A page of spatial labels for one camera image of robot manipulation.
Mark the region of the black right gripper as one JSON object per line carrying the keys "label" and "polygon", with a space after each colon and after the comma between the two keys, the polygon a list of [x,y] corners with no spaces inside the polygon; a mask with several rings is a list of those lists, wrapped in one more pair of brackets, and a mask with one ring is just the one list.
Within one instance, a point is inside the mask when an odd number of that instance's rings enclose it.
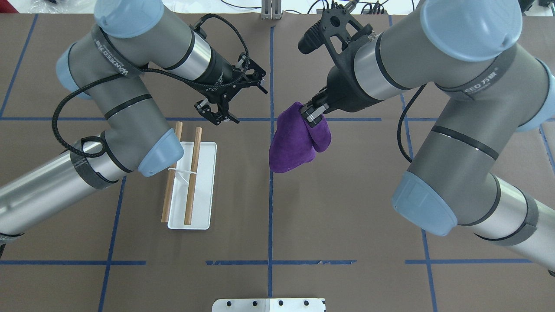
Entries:
{"label": "black right gripper", "polygon": [[351,82],[352,75],[342,73],[337,66],[331,68],[326,86],[301,107],[301,116],[307,118],[307,124],[311,128],[323,120],[324,114],[337,109],[354,113],[382,101],[367,95],[358,83],[353,86]]}

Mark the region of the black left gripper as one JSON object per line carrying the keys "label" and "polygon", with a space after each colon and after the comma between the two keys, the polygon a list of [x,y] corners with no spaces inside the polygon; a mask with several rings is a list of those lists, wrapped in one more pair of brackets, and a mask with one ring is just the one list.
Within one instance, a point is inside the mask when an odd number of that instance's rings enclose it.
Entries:
{"label": "black left gripper", "polygon": [[[200,83],[212,85],[213,87],[201,89],[200,94],[204,95],[208,100],[198,101],[194,105],[194,108],[201,117],[214,125],[228,121],[238,124],[240,121],[229,112],[229,102],[238,91],[242,88],[256,85],[263,93],[268,93],[262,86],[266,71],[251,59],[246,70],[253,70],[253,73],[243,74],[243,65],[244,63],[240,63],[237,68],[221,55],[212,56],[206,73],[200,77]],[[211,103],[217,105],[217,112],[212,111]]]}

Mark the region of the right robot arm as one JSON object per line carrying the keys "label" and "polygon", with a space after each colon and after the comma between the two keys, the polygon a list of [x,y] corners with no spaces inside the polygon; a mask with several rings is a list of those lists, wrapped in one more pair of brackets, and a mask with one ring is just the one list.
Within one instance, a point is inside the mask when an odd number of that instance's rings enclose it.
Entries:
{"label": "right robot arm", "polygon": [[380,34],[347,5],[333,4],[299,40],[325,45],[326,86],[303,106],[315,127],[340,109],[358,112],[434,83],[449,101],[404,172],[391,203],[437,236],[467,227],[554,274],[554,211],[491,173],[515,132],[554,115],[554,75],[518,44],[517,0],[422,0]]}

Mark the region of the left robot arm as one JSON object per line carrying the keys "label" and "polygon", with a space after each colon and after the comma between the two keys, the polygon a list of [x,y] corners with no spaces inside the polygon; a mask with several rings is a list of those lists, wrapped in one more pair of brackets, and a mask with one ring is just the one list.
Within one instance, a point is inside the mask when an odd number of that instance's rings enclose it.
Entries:
{"label": "left robot arm", "polygon": [[[208,42],[202,24],[184,23],[160,0],[99,0],[95,24],[57,61],[57,76],[70,93],[57,105],[53,134],[64,147],[56,158],[1,188],[1,243],[17,238],[83,198],[117,183],[129,172],[153,176],[184,154],[180,140],[141,81],[158,73],[204,96],[194,105],[214,125],[238,123],[229,102],[258,87],[266,71],[245,50],[232,65]],[[58,129],[73,98],[95,101],[110,128],[66,142]]]}

